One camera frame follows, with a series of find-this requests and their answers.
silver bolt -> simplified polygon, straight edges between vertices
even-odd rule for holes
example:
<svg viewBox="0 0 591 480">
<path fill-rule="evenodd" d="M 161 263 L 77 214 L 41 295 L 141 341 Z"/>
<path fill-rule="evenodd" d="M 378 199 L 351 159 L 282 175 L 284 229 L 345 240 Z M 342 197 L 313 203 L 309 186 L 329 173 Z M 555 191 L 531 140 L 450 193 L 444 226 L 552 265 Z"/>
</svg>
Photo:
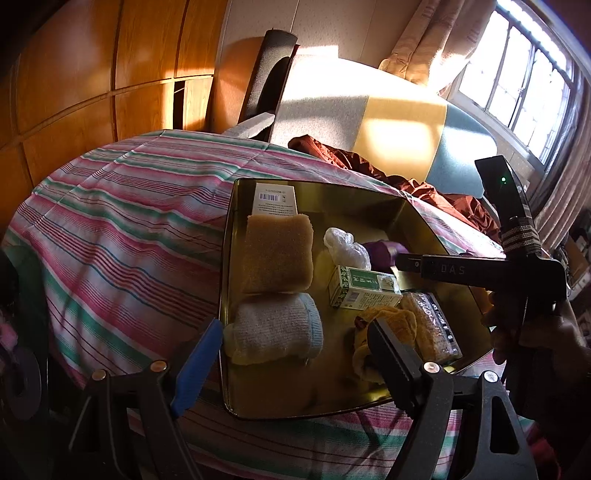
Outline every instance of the silver bolt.
<svg viewBox="0 0 591 480">
<path fill-rule="evenodd" d="M 150 365 L 150 370 L 156 373 L 164 372 L 164 370 L 167 368 L 168 365 L 164 360 L 156 360 L 155 362 L 152 362 L 152 365 Z"/>
<path fill-rule="evenodd" d="M 107 372 L 105 372 L 102 368 L 99 368 L 98 370 L 92 372 L 92 380 L 94 380 L 95 382 L 100 382 L 101 380 L 104 380 L 106 376 Z"/>
<path fill-rule="evenodd" d="M 426 362 L 423 365 L 423 370 L 425 370 L 425 372 L 429 372 L 430 374 L 436 374 L 441 370 L 441 367 L 439 367 L 439 365 L 437 365 L 435 362 Z"/>
<path fill-rule="evenodd" d="M 499 375 L 497 375 L 496 373 L 491 372 L 491 371 L 484 372 L 484 379 L 487 382 L 494 383 L 497 380 L 499 380 Z"/>
</svg>

striped bedsheet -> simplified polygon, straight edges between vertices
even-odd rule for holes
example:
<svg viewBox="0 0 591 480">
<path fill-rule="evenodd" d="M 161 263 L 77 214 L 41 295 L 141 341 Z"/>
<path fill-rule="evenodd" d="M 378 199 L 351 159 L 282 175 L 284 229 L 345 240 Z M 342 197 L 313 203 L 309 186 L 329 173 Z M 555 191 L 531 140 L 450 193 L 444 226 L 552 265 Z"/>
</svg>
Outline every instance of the striped bedsheet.
<svg viewBox="0 0 591 480">
<path fill-rule="evenodd" d="M 164 130 L 81 155 L 18 208 L 4 245 L 43 263 L 56 355 L 83 385 L 96 368 L 137 372 L 216 316 L 226 209 L 240 177 L 324 181 L 407 196 L 377 180 L 275 145 Z M 501 248 L 407 196 L 450 253 Z M 490 358 L 478 369 L 496 368 Z M 436 477 L 458 428 L 452 413 Z M 196 461 L 250 478 L 381 479 L 410 420 L 392 404 L 301 421 L 248 422 L 224 409 L 213 369 L 180 419 Z M 141 422 L 135 419 L 141 430 Z"/>
</svg>

green box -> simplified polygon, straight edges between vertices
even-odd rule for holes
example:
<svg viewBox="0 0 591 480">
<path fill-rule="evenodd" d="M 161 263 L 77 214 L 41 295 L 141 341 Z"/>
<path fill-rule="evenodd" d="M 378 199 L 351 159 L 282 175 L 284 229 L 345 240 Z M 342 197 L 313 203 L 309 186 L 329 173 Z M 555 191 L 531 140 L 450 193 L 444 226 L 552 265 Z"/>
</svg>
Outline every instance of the green box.
<svg viewBox="0 0 591 480">
<path fill-rule="evenodd" d="M 393 307 L 402 293 L 392 274 L 339 265 L 329 281 L 329 297 L 333 307 L 365 310 L 376 305 Z"/>
</svg>

metal tray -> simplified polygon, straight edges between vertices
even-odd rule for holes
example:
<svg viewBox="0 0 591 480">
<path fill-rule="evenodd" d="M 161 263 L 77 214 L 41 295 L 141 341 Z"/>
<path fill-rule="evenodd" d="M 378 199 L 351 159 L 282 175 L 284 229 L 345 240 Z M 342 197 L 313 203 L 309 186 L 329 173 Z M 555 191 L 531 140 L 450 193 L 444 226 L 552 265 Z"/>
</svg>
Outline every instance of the metal tray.
<svg viewBox="0 0 591 480">
<path fill-rule="evenodd" d="M 327 285 L 335 266 L 323 237 L 331 226 L 342 228 L 363 243 L 390 239 L 412 253 L 445 255 L 443 244 L 425 220 L 403 198 L 357 187 L 308 181 L 239 179 L 234 182 L 223 242 L 219 319 L 232 322 L 240 291 L 242 244 L 252 212 L 257 183 L 292 185 L 299 213 L 314 228 L 314 279 L 307 292 L 316 302 L 324 329 L 324 347 L 308 362 L 284 358 L 239 366 L 220 354 L 223 399 L 228 412 L 241 419 L 269 420 L 317 417 L 358 410 L 391 400 L 384 385 L 360 380 L 353 372 L 353 321 L 356 310 L 329 305 Z M 452 373 L 476 362 L 491 350 L 489 332 L 469 287 L 422 280 L 418 274 L 395 272 L 401 289 L 433 292 L 441 305 L 463 357 L 446 369 Z"/>
</svg>

blue gripper pad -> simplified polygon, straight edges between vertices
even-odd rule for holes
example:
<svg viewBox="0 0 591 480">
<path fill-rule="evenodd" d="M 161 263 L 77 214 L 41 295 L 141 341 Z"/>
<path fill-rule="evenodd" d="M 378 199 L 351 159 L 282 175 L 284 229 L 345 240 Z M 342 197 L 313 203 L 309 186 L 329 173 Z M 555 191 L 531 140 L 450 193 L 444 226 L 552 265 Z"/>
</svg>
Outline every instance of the blue gripper pad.
<svg viewBox="0 0 591 480">
<path fill-rule="evenodd" d="M 213 319 L 191 351 L 176 378 L 170 409 L 175 418 L 192 407 L 222 346 L 223 326 Z"/>
</svg>

